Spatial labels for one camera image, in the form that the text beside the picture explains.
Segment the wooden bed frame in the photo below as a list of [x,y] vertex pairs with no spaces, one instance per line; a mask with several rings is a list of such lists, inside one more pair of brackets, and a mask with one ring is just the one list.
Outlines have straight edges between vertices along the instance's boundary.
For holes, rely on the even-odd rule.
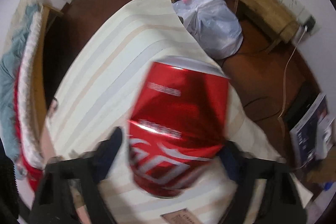
[[44,126],[44,120],[47,115],[47,104],[45,100],[44,84],[43,84],[44,38],[57,16],[62,17],[63,13],[50,5],[47,4],[42,5],[41,33],[34,59],[33,81],[32,81],[35,109],[40,134],[39,137],[41,137]]

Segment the blue towel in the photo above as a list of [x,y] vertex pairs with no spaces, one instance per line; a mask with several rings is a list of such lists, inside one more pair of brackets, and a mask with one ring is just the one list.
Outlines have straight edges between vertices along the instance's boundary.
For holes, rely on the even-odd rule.
[[[26,7],[21,21],[23,27],[17,30],[12,38],[11,49],[2,56],[0,62],[0,121],[2,126],[2,142],[6,155],[15,163],[20,154],[20,145],[16,137],[14,111],[14,84],[26,47],[27,38],[33,15],[39,10],[37,4]],[[23,179],[23,174],[15,168],[17,179]]]

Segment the clothing pile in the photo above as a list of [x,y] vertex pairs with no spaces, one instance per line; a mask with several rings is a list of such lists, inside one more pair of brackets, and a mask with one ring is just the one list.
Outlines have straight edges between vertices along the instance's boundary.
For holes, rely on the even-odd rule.
[[32,95],[33,64],[41,31],[44,0],[20,0],[12,17],[0,62],[1,140],[19,180],[36,190],[44,165]]

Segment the brown floor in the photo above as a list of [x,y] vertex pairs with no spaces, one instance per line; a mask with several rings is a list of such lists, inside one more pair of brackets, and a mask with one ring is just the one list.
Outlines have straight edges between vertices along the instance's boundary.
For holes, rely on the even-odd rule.
[[[84,45],[98,28],[118,9],[131,0],[73,0],[61,20],[56,20],[49,30],[44,54],[44,82],[46,99],[51,102],[66,71]],[[226,0],[233,8],[234,0]],[[244,41],[240,53],[254,53],[265,48],[267,37],[248,20],[241,21]],[[281,45],[270,54],[238,54],[224,61],[223,70],[232,78],[247,116],[263,129],[270,143],[293,163],[293,152],[288,132],[281,131],[277,113],[282,107],[283,72],[293,47]],[[305,80],[313,81],[299,54],[287,70],[287,106],[292,102]]]

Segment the white cable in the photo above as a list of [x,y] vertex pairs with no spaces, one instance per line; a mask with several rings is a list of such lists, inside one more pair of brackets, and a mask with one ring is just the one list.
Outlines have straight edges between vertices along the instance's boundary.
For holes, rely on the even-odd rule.
[[300,41],[302,40],[302,37],[305,35],[305,33],[307,32],[307,30],[308,30],[308,27],[305,26],[305,27],[304,27],[304,30],[303,30],[303,32],[302,32],[302,35],[300,36],[298,42],[296,43],[295,48],[294,48],[294,50],[293,50],[293,52],[292,52],[292,55],[289,57],[289,59],[288,59],[288,61],[287,61],[287,64],[286,64],[286,66],[285,66],[285,70],[284,70],[284,72],[283,72],[283,82],[282,82],[282,83],[283,83],[283,85],[282,85],[283,101],[282,101],[282,109],[281,109],[281,113],[280,113],[280,115],[278,116],[278,121],[279,121],[280,126],[281,126],[281,131],[282,131],[282,137],[283,137],[283,138],[284,138],[284,136],[285,136],[285,125],[284,125],[283,120],[281,119],[281,115],[284,113],[284,111],[285,111],[285,107],[286,107],[286,71],[287,71],[287,67],[288,67],[289,61],[291,61],[291,59],[292,59],[292,57],[293,57],[293,55],[294,55],[294,52],[295,52],[297,46],[299,45]]
[[295,46],[295,48],[294,48],[294,50],[293,50],[293,52],[292,52],[292,55],[289,57],[289,59],[288,59],[288,61],[287,61],[287,64],[286,64],[286,66],[285,66],[285,70],[284,70],[284,72],[283,72],[283,86],[282,86],[283,102],[282,102],[282,110],[281,110],[281,113],[280,113],[280,115],[278,116],[278,118],[280,118],[281,115],[284,113],[284,111],[285,111],[285,106],[286,106],[286,71],[287,71],[287,67],[288,67],[289,61],[291,61],[291,58],[292,58],[293,55],[294,55],[294,52],[295,52],[297,46],[299,45],[300,41],[302,40],[302,37],[303,37],[303,36],[305,35],[305,33],[307,32],[307,29],[308,29],[308,27],[305,26],[305,27],[304,27],[304,30],[303,30],[303,33],[302,33],[302,35],[300,36],[298,42],[296,43],[296,46]]

